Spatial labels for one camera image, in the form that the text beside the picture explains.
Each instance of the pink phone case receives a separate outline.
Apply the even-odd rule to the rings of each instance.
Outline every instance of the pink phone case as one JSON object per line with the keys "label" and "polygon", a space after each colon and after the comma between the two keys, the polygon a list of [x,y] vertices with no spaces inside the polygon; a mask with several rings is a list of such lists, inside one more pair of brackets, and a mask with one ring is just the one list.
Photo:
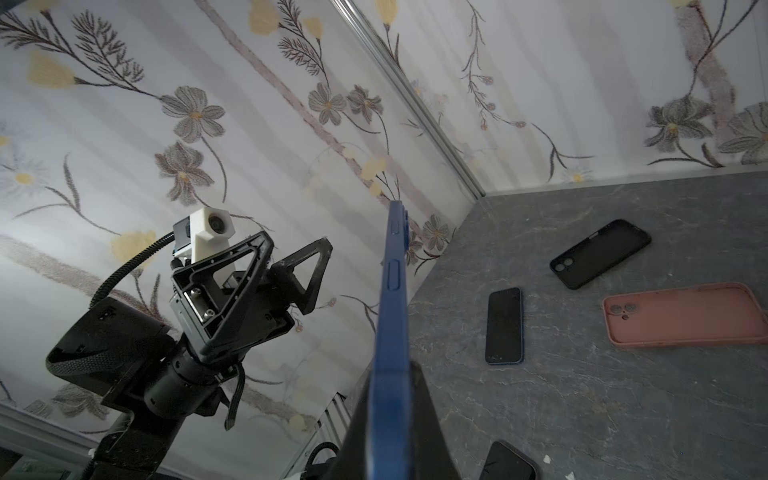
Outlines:
{"label": "pink phone case", "polygon": [[768,319],[743,283],[609,296],[608,338],[623,348],[768,343]]}

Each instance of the wallpaper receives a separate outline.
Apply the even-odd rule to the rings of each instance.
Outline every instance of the wallpaper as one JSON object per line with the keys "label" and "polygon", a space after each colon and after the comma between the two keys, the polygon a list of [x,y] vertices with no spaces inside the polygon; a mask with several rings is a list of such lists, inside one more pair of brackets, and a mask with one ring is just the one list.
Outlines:
{"label": "wallpaper", "polygon": [[[266,230],[278,260],[328,237],[333,255],[317,310],[247,356],[234,429],[224,408],[190,417],[167,464],[277,478],[370,361],[389,202],[410,214],[412,295],[472,198],[328,2],[29,0],[0,40],[0,402],[102,435],[116,412],[45,356],[118,266],[224,208],[233,242]],[[113,295],[178,336],[169,261]]]}
{"label": "wallpaper", "polygon": [[357,4],[488,192],[768,162],[765,1]]}

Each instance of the table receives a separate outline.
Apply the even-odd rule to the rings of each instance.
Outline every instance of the table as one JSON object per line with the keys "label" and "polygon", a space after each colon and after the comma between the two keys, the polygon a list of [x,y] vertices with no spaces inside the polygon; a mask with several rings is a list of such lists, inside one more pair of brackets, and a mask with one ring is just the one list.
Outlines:
{"label": "table", "polygon": [[[549,261],[616,218],[653,243],[566,288]],[[768,305],[768,173],[480,200],[409,307],[411,356],[462,477],[504,439],[547,480],[768,478],[768,346],[619,351],[606,334],[608,295],[720,281]],[[488,295],[510,286],[525,361],[491,367]]]}

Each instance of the flower center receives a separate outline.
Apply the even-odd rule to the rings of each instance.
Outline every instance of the flower center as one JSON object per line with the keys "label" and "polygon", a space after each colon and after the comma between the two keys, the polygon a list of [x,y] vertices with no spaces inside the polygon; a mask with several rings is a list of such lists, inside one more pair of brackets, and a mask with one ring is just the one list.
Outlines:
{"label": "flower center", "polygon": [[35,182],[35,177],[26,172],[21,172],[20,174],[16,174],[14,180],[16,180],[16,183],[19,185],[32,185]]}

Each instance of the camera lens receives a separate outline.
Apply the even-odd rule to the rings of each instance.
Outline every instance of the camera lens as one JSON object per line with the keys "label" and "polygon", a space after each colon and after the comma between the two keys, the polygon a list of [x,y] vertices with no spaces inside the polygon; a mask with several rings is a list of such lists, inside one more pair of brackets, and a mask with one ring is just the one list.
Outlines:
{"label": "camera lens", "polygon": [[217,217],[216,215],[208,217],[208,224],[216,233],[224,233],[227,230],[227,224],[224,223],[224,220],[221,220],[221,217]]}

